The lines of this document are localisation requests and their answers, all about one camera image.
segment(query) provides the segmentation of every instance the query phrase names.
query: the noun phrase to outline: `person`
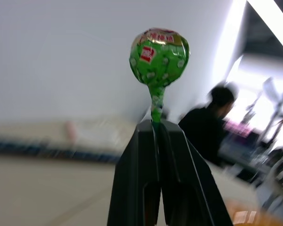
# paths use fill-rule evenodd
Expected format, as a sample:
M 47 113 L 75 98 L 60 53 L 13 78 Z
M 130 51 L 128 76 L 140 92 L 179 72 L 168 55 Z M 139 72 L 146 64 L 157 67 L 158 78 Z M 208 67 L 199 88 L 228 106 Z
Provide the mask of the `person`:
M 222 119 L 232 109 L 235 97 L 222 85 L 213 88 L 210 96 L 211 103 L 207 107 L 191 110 L 178 125 L 203 158 L 220 165 L 218 150 L 225 136 Z

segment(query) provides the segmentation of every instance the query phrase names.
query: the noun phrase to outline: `black shirt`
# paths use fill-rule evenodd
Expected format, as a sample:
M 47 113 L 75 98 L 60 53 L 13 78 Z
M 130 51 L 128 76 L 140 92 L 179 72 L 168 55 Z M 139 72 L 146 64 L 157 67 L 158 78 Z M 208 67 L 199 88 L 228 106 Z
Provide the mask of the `black shirt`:
M 220 164 L 218 150 L 225 134 L 222 121 L 213 112 L 207 108 L 191 110 L 179 126 L 203 158 Z

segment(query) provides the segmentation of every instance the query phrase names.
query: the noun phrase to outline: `red label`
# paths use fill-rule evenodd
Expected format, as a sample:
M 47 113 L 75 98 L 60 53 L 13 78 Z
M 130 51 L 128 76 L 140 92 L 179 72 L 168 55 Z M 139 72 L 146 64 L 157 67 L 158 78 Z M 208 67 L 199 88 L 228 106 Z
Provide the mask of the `red label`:
M 157 39 L 158 34 L 157 34 L 157 33 L 150 33 L 150 37 L 151 37 L 152 39 Z
M 160 35 L 158 36 L 158 40 L 159 40 L 159 41 L 165 41 L 165 40 L 166 40 L 165 35 L 160 34 Z
M 167 37 L 166 37 L 166 40 L 167 40 L 168 42 L 174 42 L 174 37 L 173 37 L 172 35 L 167 36 Z
M 141 59 L 150 63 L 152 61 L 152 59 L 154 58 L 156 54 L 156 50 L 149 47 L 149 46 L 144 46 L 142 48 L 142 52 L 141 52 Z

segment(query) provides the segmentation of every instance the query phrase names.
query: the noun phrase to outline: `green lollipop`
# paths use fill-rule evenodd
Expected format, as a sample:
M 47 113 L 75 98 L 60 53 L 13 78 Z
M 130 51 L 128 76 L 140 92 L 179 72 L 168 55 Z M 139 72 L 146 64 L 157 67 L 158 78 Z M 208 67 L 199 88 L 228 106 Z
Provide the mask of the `green lollipop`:
M 138 35 L 130 53 L 130 67 L 149 88 L 153 124 L 160 122 L 165 88 L 183 73 L 190 56 L 189 44 L 174 31 L 152 28 Z

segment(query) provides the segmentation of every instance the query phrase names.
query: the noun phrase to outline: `orange object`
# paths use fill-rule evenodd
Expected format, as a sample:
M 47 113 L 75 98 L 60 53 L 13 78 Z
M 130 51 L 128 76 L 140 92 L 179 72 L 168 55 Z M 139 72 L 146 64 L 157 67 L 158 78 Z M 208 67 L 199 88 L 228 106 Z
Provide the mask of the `orange object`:
M 234 226 L 283 226 L 283 221 L 239 201 L 225 202 Z

